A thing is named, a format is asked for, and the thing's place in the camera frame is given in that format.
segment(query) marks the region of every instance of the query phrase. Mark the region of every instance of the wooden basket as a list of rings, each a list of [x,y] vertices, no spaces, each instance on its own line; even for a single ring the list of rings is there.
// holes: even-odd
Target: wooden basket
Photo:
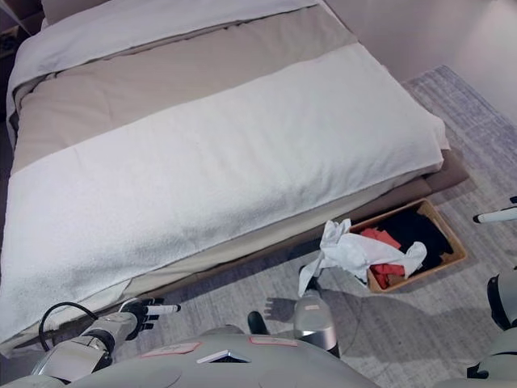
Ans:
[[[458,263],[463,259],[467,258],[467,252],[465,251],[463,245],[460,240],[456,237],[452,229],[447,225],[442,216],[439,215],[438,211],[434,208],[434,206],[428,200],[417,200],[406,206],[403,206],[399,209],[392,210],[391,212],[387,212],[381,214],[380,216],[371,218],[367,221],[360,222],[359,224],[353,225],[350,228],[350,232],[360,234],[363,230],[367,228],[375,227],[380,221],[391,217],[394,214],[401,212],[406,209],[416,209],[417,213],[422,214],[428,217],[436,227],[442,232],[445,238],[448,240],[449,244],[452,247],[452,253],[444,253],[440,257],[442,258],[442,264],[438,267],[432,268],[428,271],[421,272],[417,275],[414,275],[408,279],[404,279],[401,276],[391,276],[390,275],[390,286],[386,289],[382,289],[379,286],[376,278],[373,276],[372,271],[368,269],[368,287],[373,293],[389,293],[395,289],[402,287],[403,285],[408,285],[409,283],[413,283],[418,279],[422,279],[425,276],[428,276],[434,272],[440,271],[444,268],[447,268],[454,263]]]

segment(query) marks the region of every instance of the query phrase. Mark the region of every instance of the sticker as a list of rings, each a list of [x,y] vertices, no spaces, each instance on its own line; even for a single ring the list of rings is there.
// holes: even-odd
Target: sticker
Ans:
[[[187,354],[193,352],[201,342],[187,342],[185,344],[174,344],[164,346],[163,348],[154,349],[146,354],[142,354],[141,357],[154,357],[154,356],[166,356],[168,354]]]
[[[276,337],[250,337],[250,342],[255,345],[298,346],[294,339]]]

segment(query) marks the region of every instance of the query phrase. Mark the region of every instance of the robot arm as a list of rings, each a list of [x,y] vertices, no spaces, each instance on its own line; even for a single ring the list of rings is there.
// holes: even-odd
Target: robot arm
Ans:
[[[20,379],[16,383],[21,385],[12,387],[22,388],[28,380],[33,382],[39,378],[38,386],[53,388],[61,386],[61,382],[74,382],[108,367],[112,363],[111,355],[124,341],[133,340],[140,331],[153,328],[149,320],[181,308],[178,305],[161,306],[158,304],[161,302],[163,300],[155,299],[125,302],[118,312],[97,319],[79,337],[52,348],[34,368],[32,377]]]

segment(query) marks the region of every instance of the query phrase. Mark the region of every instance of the gray carpet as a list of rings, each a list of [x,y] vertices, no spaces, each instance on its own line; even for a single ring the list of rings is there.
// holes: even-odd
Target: gray carpet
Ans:
[[[498,328],[485,295],[489,277],[517,264],[517,222],[476,225],[472,215],[509,205],[517,195],[517,128],[448,67],[406,84],[428,110],[442,117],[448,138],[471,180],[433,195],[467,248],[462,264],[386,296],[370,294],[339,270],[321,278],[338,325],[342,359],[384,387],[432,386],[464,376],[485,354]],[[166,295],[179,314],[125,344],[117,360],[186,339],[226,323],[246,328],[251,310],[263,312],[272,332],[289,335],[298,268],[315,245],[221,273]]]

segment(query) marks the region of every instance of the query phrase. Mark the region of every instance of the wall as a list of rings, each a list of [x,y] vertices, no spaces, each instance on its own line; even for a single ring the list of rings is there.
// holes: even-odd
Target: wall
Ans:
[[[491,0],[326,0],[398,81],[442,65]]]
[[[517,1],[491,2],[447,63],[517,123]]]

